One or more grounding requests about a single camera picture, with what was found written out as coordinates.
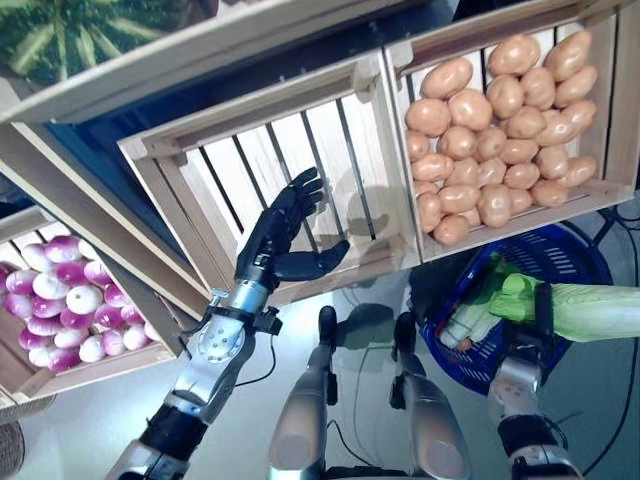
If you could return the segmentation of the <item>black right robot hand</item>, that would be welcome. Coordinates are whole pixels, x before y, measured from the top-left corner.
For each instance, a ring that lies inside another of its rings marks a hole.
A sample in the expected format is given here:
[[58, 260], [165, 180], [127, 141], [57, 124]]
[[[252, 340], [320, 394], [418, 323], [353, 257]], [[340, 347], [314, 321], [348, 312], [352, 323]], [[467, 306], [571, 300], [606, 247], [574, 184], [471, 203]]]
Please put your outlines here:
[[552, 287], [543, 282], [534, 293], [534, 321], [516, 328], [513, 348], [525, 361], [544, 366], [555, 350]]

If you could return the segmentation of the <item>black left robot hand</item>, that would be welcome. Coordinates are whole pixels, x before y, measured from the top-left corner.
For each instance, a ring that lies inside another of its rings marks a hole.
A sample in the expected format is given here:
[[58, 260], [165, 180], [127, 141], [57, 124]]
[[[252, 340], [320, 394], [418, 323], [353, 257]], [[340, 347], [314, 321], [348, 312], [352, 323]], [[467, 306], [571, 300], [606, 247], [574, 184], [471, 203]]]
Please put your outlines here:
[[350, 248], [346, 240], [319, 252], [291, 250], [302, 224], [323, 199], [323, 186], [318, 170], [312, 167], [281, 190], [261, 213], [237, 256], [235, 280], [254, 281], [274, 292], [282, 282], [321, 278], [342, 262]]

